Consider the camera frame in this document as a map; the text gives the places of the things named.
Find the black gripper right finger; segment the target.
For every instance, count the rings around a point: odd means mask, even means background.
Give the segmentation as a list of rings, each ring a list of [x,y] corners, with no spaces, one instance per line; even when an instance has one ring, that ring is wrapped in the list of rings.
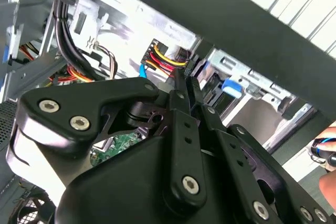
[[[236,223],[335,223],[250,133],[238,124],[223,126],[195,77],[186,79],[186,88],[201,123],[201,146],[224,163]]]

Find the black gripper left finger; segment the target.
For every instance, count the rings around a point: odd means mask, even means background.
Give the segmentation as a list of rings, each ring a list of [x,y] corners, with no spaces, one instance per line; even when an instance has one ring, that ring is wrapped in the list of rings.
[[[166,205],[199,210],[207,190],[187,78],[174,70],[170,92],[143,77],[30,90],[18,100],[7,163],[16,175],[44,189],[58,207],[78,176],[161,137],[166,142]]]

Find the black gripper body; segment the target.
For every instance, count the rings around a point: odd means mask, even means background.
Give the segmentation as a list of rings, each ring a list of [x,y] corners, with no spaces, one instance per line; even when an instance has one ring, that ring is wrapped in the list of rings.
[[[84,172],[64,192],[55,223],[247,223],[221,161],[202,153],[207,200],[181,216],[165,203],[166,142],[143,141]]]

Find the person's hand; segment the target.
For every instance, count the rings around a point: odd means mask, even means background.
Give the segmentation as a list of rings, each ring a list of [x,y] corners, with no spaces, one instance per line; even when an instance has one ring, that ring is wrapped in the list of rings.
[[[321,132],[317,138],[335,138],[335,123]],[[317,147],[323,151],[335,152],[335,142],[320,143]],[[330,206],[335,209],[335,169],[320,177],[319,188]]]

